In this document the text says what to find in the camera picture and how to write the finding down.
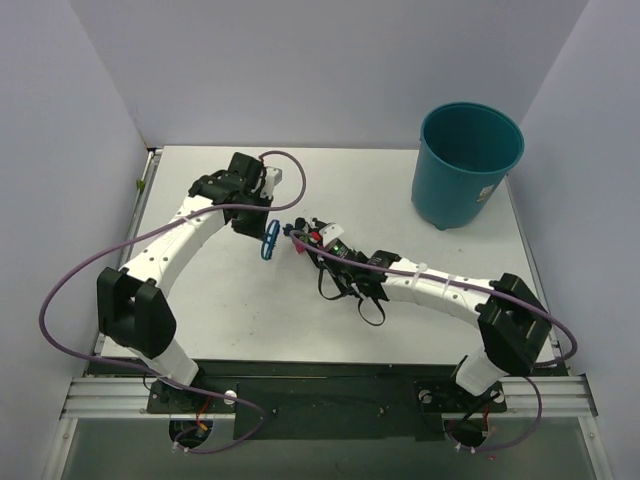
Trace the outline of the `blue brush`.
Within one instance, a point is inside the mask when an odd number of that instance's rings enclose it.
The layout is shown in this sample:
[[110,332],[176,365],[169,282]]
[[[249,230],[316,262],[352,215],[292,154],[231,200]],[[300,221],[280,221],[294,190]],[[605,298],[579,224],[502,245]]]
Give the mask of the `blue brush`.
[[264,233],[261,248],[260,248],[260,257],[264,261],[269,261],[273,257],[273,251],[275,249],[275,245],[278,239],[278,236],[281,231],[280,221],[277,219],[273,219],[267,226],[267,229]]

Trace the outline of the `black slotted scoop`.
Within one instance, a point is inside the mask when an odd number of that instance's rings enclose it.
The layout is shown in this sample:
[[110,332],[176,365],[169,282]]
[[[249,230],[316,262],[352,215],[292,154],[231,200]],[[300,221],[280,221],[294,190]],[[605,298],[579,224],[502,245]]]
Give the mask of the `black slotted scoop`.
[[[292,231],[300,231],[302,233],[298,238],[303,238],[305,245],[310,245],[314,248],[319,248],[323,246],[323,240],[321,235],[319,234],[320,226],[318,224],[317,218],[312,218],[307,220],[303,217],[298,217],[293,223],[287,223],[284,227],[284,235],[286,237],[291,236]],[[319,266],[320,259],[318,255],[308,249],[303,254],[306,255],[315,267]]]

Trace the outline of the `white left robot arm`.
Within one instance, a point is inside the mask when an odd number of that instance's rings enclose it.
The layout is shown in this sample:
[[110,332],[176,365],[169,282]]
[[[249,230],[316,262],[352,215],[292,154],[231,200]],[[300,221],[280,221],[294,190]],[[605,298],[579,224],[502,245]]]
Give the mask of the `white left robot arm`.
[[167,297],[180,273],[226,225],[261,240],[282,170],[236,152],[229,167],[197,179],[172,218],[179,224],[158,235],[120,269],[97,279],[99,331],[129,349],[161,377],[174,380],[170,399],[181,410],[200,408],[199,367],[175,339],[177,322]]

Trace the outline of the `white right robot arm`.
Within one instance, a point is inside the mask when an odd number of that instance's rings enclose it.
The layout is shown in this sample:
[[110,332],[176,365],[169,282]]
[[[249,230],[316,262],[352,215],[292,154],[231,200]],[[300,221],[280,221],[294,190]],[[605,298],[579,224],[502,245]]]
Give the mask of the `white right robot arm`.
[[551,359],[551,323],[535,294],[519,277],[497,280],[434,270],[397,253],[377,250],[367,256],[340,240],[308,250],[339,293],[332,298],[410,303],[464,322],[479,332],[480,343],[465,352],[447,383],[449,402],[468,409],[506,376],[527,376]]

